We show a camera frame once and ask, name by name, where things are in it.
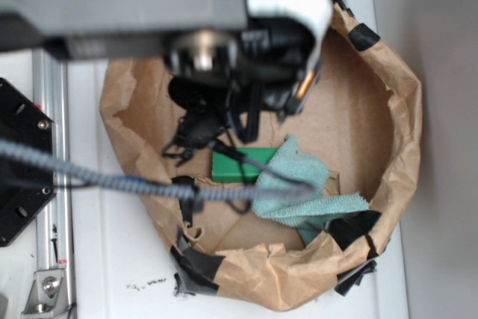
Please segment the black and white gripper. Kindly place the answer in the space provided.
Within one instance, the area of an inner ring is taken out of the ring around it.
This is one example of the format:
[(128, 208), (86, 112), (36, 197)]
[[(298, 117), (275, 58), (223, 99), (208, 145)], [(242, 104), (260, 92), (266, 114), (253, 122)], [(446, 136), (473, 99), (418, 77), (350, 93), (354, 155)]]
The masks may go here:
[(203, 28), (174, 39), (164, 58), (179, 106), (232, 113), (302, 111), (320, 71), (332, 0), (244, 0), (246, 26)]

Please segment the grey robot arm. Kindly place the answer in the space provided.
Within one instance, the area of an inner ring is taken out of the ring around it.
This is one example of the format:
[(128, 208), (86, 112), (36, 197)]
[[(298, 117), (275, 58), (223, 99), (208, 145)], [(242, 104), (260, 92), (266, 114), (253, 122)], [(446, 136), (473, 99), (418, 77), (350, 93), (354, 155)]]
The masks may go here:
[(288, 89), (297, 113), (317, 80), (332, 0), (1, 0), (1, 50), (61, 60), (161, 56), (209, 87)]

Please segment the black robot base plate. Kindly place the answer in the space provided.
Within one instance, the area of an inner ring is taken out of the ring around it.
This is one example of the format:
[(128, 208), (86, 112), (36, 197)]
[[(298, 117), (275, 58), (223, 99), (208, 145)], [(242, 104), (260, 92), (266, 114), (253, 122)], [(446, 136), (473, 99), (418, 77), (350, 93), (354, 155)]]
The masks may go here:
[[(1, 79), (1, 139), (52, 153), (52, 120)], [(11, 245), (55, 195), (54, 176), (1, 157), (1, 246)]]

